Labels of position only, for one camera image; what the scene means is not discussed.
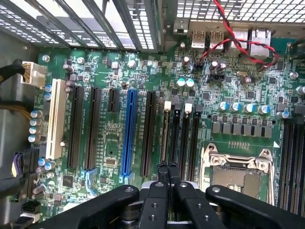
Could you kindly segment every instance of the white power connector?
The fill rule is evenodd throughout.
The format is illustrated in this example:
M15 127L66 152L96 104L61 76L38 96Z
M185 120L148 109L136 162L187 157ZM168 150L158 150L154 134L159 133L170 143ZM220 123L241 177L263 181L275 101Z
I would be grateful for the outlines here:
M43 89L46 84L47 69L34 62L23 61L22 64L30 64L30 80L26 82L24 81L24 78L21 77L20 83L29 84Z

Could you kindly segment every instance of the white pci slot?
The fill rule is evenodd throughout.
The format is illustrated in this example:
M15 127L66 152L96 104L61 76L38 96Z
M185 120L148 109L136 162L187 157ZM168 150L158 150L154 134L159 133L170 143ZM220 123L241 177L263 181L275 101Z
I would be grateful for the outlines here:
M67 94L65 92L65 81L60 79L53 79L46 158L57 159L61 157L60 142L62 141L63 135L66 96Z

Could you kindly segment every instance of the green circuit board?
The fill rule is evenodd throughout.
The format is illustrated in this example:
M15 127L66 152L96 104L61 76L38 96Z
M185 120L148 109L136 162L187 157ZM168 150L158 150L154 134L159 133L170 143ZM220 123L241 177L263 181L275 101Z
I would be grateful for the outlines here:
M172 51L163 54L141 54L128 52L98 52L85 50L61 50L61 49L41 49L38 64L47 67L47 83L52 79L66 80L66 71L63 65L67 60L71 60L72 67L78 76L77 84L85 89L82 124L81 124L81 144L80 157L77 169L67 168L67 148L62 148L62 157L56 159L55 176L47 178L45 174L40 175L40 182L46 186L46 192L40 202L42 204L42 220L50 218L64 210L82 203L96 195L112 190L125 181L120 182L120 167L123 148L124 121L127 102L128 89L138 90L137 116L134 133L134 147L132 153L132 175L127 183L141 188L145 181L156 180L156 165L160 162L160 151L163 133L163 106L164 101L172 101L173 97L178 97L178 102L182 105L186 101L196 106L202 105L203 113L201 115L198 141L196 148L196 164L194 181L201 183L202 187L208 187L212 183L213 168L208 167L200 176L200 164L202 163L202 152L209 143L214 143L220 154L253 156L258 157L263 149L268 149L272 153L274 164L274 196L277 199L278 180L280 174L280 155L283 121L277 117L277 106L279 100L285 110L291 112L293 103L301 103L295 89L302 83L305 83L305 66L300 61L291 61L286 54L288 41L283 39L273 39L277 52L280 53L280 63L282 66L273 66L265 72L258 73L256 66L248 62L241 63L238 58L222 57L220 55L210 55L204 60L202 72L193 71L191 67L182 67L182 59L189 56L191 61L196 61L200 53L192 50L179 52L177 47ZM48 55L49 62L44 62L42 57ZM82 57L84 64L77 64L77 58ZM107 60L118 63L118 69L107 67ZM128 61L135 60L136 66L130 68ZM206 76L209 73L209 64L211 61L218 61L227 65L225 69L226 79L221 83L207 83ZM247 85L240 83L241 77L236 75L238 71L245 71L255 79L255 82ZM299 73L297 80L291 80L289 73L296 71ZM178 87L178 79L193 79L194 87ZM126 82L127 88L122 88L121 83ZM97 146L96 173L93 176L94 183L91 184L93 193L89 193L84 185L83 162L85 158L85 147L87 144L87 134L89 131L89 108L90 108L90 89L96 86L102 88L99 138ZM107 111L109 89L117 88L120 91L120 105L118 113L109 113ZM144 133L145 104L147 91L154 90L157 93L158 101L156 103L155 127L153 132L153 144L151 152L151 164L149 175L142 177L140 174L142 142ZM37 89L35 108L43 109L44 96L43 90ZM239 102L243 107L245 104L254 104L255 111L247 114L240 109L233 112L230 109L226 111L219 110L219 103L227 102L232 104ZM270 112L260 114L257 109L261 105L268 105ZM71 116L71 94L67 94L64 138L69 136L69 123ZM168 151L171 147L172 137L172 118L170 120L170 132ZM213 125L250 125L268 128L271 131L268 137L255 136L252 133L246 134L224 134L213 131ZM43 122L42 136L46 136L48 122ZM190 147L192 125L188 130L187 152ZM177 146L177 155L180 152L180 137ZM268 178L270 174L258 173L259 190L256 198L266 201L268 195Z

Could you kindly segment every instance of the blue pcie slot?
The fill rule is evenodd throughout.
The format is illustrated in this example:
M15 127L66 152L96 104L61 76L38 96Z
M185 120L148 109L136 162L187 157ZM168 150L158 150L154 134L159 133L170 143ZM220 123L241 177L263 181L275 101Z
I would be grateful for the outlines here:
M137 113L138 91L134 89L128 90L127 106L124 127L124 141L122 150L122 163L120 176L123 179L131 173L131 159L133 151L133 140L135 131L135 119Z

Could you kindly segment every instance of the red and black wire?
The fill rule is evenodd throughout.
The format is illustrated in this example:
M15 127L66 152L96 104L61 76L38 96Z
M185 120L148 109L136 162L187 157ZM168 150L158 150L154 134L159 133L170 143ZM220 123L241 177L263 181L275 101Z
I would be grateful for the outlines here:
M201 59L200 59L200 62L204 59L205 56L207 56L209 53L211 53L213 50L215 50L218 46L220 45L223 45L227 42L233 42L236 46L236 48L243 54L245 55L246 57L249 58L249 60L251 62L254 62L256 64L259 64L259 65L262 65L264 67L269 67L269 66L273 66L275 65L278 60L279 60L279 56L278 54L276 53L276 51L274 50L273 47L271 46L268 46L266 44L262 44L260 42L254 42L254 41L247 41L247 40L243 40L243 39L236 39L235 35L234 35L234 32L230 26L230 22L228 21L228 19L226 18L225 16L225 12L224 12L224 9L223 7L220 5L219 1L218 0L213 0L213 2L215 3L215 5L217 6L218 8L218 11L219 11L219 14L220 16L223 18L223 23L224 23L224 26L225 28L227 29L228 33L229 33L229 38L228 39L225 39L223 40L222 42L219 42L218 44L216 44L215 46L213 46L211 49L209 49L208 51L206 51ZM261 60L258 60L254 57L252 57L251 55L249 55L248 51L246 49L243 49L241 47L241 44L240 42L246 42L248 45L257 45L257 46L262 46L264 47L265 49L269 49L270 52L272 53L273 57L274 57L274 61L272 62L264 62L264 61L261 61Z

